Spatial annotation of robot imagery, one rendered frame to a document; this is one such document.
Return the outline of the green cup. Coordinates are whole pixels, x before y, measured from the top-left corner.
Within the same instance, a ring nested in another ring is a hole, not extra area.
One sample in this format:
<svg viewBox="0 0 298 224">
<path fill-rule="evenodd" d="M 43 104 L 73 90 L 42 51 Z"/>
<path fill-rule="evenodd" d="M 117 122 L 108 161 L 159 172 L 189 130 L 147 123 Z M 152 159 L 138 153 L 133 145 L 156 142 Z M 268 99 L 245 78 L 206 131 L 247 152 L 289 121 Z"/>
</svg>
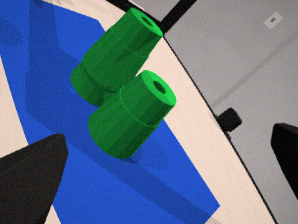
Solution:
<svg viewBox="0 0 298 224">
<path fill-rule="evenodd" d="M 95 106 L 100 107 L 116 93 L 97 83 L 84 68 L 83 61 L 72 71 L 70 78 L 76 92 Z"/>
<path fill-rule="evenodd" d="M 162 36 L 149 17 L 130 8 L 84 54 L 84 68 L 97 83 L 117 92 L 134 79 Z"/>
<path fill-rule="evenodd" d="M 143 70 L 89 116 L 89 133 L 105 153 L 129 158 L 176 102 L 173 90 L 161 77 Z"/>
</svg>

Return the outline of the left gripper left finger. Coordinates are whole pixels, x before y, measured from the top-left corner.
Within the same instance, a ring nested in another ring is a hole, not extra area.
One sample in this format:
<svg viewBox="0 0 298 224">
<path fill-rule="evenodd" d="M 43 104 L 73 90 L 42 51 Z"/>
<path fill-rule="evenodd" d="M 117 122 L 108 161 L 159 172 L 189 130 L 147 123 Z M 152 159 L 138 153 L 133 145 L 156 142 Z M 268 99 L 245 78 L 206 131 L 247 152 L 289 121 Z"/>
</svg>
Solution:
<svg viewBox="0 0 298 224">
<path fill-rule="evenodd" d="M 0 158 L 0 224 L 45 224 L 68 158 L 62 133 Z"/>
</svg>

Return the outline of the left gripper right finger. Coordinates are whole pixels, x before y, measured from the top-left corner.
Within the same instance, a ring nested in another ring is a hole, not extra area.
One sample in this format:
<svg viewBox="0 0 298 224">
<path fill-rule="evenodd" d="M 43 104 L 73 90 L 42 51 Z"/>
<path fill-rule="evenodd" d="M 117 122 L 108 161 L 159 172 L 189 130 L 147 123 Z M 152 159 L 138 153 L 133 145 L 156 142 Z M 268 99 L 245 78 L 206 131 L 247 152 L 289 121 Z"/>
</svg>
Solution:
<svg viewBox="0 0 298 224">
<path fill-rule="evenodd" d="M 298 200 L 298 127 L 286 123 L 274 124 L 271 147 Z"/>
</svg>

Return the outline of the blue flat mat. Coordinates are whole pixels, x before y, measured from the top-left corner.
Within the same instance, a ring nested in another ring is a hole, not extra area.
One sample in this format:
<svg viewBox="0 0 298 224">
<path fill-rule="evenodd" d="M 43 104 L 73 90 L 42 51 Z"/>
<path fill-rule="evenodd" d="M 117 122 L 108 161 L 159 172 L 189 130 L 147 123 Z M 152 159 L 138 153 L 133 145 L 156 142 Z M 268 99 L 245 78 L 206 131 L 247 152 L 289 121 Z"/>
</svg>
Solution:
<svg viewBox="0 0 298 224">
<path fill-rule="evenodd" d="M 99 106 L 70 76 L 105 32 L 97 19 L 42 0 L 0 0 L 0 56 L 27 143 L 59 133 L 67 142 L 52 204 L 61 224 L 205 224 L 220 205 L 164 119 L 126 159 L 91 137 Z"/>
</svg>

